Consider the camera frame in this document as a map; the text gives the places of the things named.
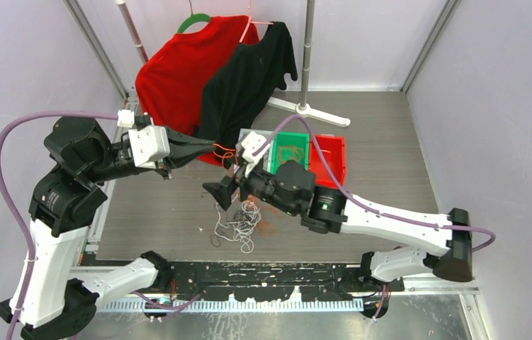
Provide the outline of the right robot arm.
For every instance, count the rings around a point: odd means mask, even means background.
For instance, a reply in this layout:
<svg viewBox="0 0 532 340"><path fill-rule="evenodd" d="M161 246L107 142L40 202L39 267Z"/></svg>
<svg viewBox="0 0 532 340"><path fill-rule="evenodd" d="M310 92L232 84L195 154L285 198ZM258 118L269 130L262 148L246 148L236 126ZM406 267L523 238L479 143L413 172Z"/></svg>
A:
<svg viewBox="0 0 532 340"><path fill-rule="evenodd" d="M314 173L289 161L274 174L263 169L248 172L241 166L219 182L204 183L203 188L224 210L238 192L240 200L253 196L290 216L299 216L301 225L316 233L362 234L400 243L401 247L392 251L362 255L358 280L366 290L420 273L459 283L473 279L466 210L428 214L378 205L319 186L315 179Z"/></svg>

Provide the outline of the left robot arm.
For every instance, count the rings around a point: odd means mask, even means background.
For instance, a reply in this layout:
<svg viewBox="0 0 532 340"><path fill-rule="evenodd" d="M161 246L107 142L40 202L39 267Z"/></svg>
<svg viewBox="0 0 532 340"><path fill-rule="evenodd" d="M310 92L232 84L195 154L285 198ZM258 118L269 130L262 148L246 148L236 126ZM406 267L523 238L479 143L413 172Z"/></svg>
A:
<svg viewBox="0 0 532 340"><path fill-rule="evenodd" d="M55 166L38 182L25 222L6 188L1 153L8 134L39 118L56 123L44 145ZM27 255L14 296L0 302L9 333L21 324L23 339L65 339L78 334L105 305L137 292L164 292L174 283L170 263L154 251L107 273L74 276L96 211L108 196L107 181L153 171L170 179L215 143L155 125L147 115L123 111L117 121L128 132L112 142L99 125L101 113L40 112L18 118L0 133L0 191L23 231Z"/></svg>

